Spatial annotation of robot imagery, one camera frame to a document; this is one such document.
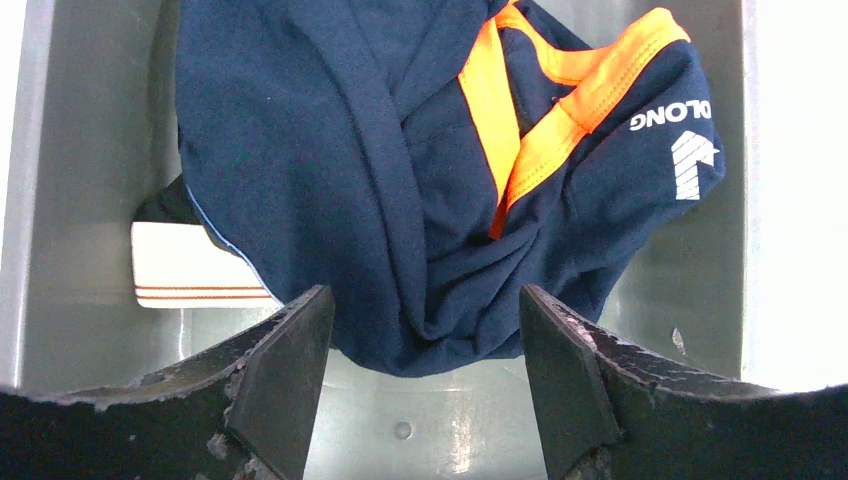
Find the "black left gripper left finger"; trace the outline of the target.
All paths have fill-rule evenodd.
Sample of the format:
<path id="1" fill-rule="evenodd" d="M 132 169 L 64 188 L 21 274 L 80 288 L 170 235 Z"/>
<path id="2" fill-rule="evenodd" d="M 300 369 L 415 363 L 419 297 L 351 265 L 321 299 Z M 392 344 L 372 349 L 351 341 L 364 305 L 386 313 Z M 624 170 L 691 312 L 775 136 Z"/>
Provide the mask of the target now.
<path id="1" fill-rule="evenodd" d="M 300 479 L 335 313 L 315 286 L 121 387 L 1 391 L 5 479 Z"/>

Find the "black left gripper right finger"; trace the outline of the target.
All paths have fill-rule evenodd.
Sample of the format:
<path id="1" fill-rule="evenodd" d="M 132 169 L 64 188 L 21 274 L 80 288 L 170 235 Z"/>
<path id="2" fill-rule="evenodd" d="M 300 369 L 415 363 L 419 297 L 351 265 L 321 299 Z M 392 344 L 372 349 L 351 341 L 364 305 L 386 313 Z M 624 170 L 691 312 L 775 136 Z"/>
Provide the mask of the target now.
<path id="1" fill-rule="evenodd" d="M 536 285 L 520 334 L 551 479 L 843 479 L 847 389 L 781 392 L 625 341 Z"/>

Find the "navy orange underwear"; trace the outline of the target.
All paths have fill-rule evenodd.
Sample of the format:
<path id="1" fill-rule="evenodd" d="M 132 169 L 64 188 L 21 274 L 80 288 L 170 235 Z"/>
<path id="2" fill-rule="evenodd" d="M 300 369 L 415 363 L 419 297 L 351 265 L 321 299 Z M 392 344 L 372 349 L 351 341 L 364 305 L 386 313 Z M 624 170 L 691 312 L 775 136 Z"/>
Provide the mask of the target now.
<path id="1" fill-rule="evenodd" d="M 593 49 L 533 1 L 185 1 L 187 194 L 279 302 L 400 377 L 522 353 L 534 284 L 597 321 L 725 174 L 700 56 L 655 8 Z"/>

